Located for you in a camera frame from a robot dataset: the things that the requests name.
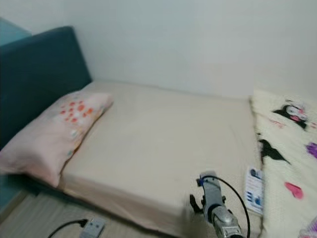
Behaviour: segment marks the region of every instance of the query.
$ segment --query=black cord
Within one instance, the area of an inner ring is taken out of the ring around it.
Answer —
[[[72,224],[79,224],[80,227],[84,227],[88,222],[88,219],[82,219],[82,220],[76,220],[76,221],[71,221],[71,222],[66,222],[64,223],[63,225],[57,227],[55,229],[55,231],[53,231],[48,238],[52,238],[59,230],[63,229],[64,227],[67,227],[69,225],[72,225]]]
[[[242,206],[243,206],[243,209],[244,209],[244,212],[246,214],[246,217],[247,217],[247,223],[248,223],[248,234],[247,234],[247,238],[250,238],[250,218],[249,218],[249,214],[248,214],[248,210],[247,210],[247,207],[246,205],[244,204],[243,202],[243,199],[241,198],[241,196],[239,195],[239,193],[234,189],[233,186],[231,186],[228,182],[226,182],[225,180],[223,180],[222,178],[219,178],[217,176],[213,176],[213,175],[206,175],[206,176],[203,176],[201,178],[202,181],[204,181],[205,178],[212,178],[212,179],[217,179],[221,182],[223,182],[225,185],[227,185],[229,188],[231,188],[234,193],[238,196]]]

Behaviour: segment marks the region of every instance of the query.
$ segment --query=pillow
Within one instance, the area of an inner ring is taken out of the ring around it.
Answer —
[[[57,187],[65,162],[112,105],[110,94],[78,91],[58,99],[0,151],[0,170],[27,173]]]

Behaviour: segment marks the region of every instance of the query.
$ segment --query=upholstered headboard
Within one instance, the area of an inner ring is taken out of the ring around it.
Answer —
[[[0,76],[1,148],[59,97],[92,81],[72,27],[0,47]]]

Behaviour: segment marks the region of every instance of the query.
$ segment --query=cartoon print blanket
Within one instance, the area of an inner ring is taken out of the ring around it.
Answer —
[[[261,238],[317,238],[317,103],[255,91],[252,108],[264,171]]]

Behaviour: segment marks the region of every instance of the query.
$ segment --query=wooden floor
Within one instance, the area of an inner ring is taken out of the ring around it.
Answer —
[[[68,203],[49,195],[27,195],[0,225],[0,238],[47,238],[61,224],[77,220],[102,217],[106,228],[101,238],[161,238],[168,237],[146,231],[136,225],[96,212],[80,205]],[[72,225],[62,229],[54,238],[79,238],[82,228]]]

